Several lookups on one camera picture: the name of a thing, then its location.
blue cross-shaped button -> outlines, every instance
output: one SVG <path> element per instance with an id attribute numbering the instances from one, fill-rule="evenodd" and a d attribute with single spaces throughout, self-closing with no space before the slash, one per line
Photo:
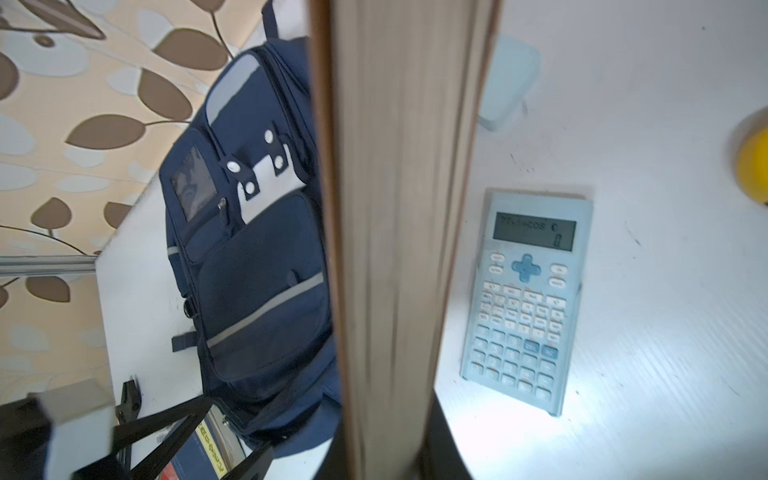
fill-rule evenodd
<path id="1" fill-rule="evenodd" d="M 526 253 L 522 260 L 521 262 L 512 262 L 512 269 L 520 273 L 521 282 L 530 282 L 531 275 L 541 275 L 541 267 L 533 264 L 533 256 Z"/>

blue button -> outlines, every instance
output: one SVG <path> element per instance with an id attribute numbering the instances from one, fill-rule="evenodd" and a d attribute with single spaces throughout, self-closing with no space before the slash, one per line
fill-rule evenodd
<path id="1" fill-rule="evenodd" d="M 550 346 L 542 346 L 541 348 L 541 356 L 545 356 L 548 359 L 557 360 L 558 359 L 558 349 L 553 349 Z"/>
<path id="2" fill-rule="evenodd" d="M 531 275 L 541 275 L 541 267 L 533 264 L 533 256 L 526 253 L 520 262 L 512 262 L 512 270 L 520 273 L 520 281 L 528 283 L 531 281 Z"/>
<path id="3" fill-rule="evenodd" d="M 531 340 L 525 340 L 524 348 L 529 352 L 538 353 L 538 343 L 532 342 Z"/>

calculator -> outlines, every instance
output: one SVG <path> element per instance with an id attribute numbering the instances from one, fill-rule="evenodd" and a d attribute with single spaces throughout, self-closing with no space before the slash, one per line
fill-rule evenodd
<path id="1" fill-rule="evenodd" d="M 591 219 L 588 200 L 491 193 L 462 377 L 562 413 Z"/>

wallpaper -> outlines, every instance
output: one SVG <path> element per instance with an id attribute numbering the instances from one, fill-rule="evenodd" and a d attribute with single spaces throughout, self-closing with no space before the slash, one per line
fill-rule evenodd
<path id="1" fill-rule="evenodd" d="M 0 255 L 98 254 L 262 4 L 2 0 Z"/>
<path id="2" fill-rule="evenodd" d="M 0 279 L 0 404 L 90 378 L 112 391 L 96 276 Z"/>

backpack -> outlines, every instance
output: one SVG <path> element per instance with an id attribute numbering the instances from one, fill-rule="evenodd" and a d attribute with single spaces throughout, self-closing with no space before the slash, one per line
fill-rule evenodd
<path id="1" fill-rule="evenodd" d="M 306 38 L 238 55 L 159 171 L 168 258 L 195 331 L 204 394 L 252 449 L 292 455 L 333 437 L 330 320 Z"/>

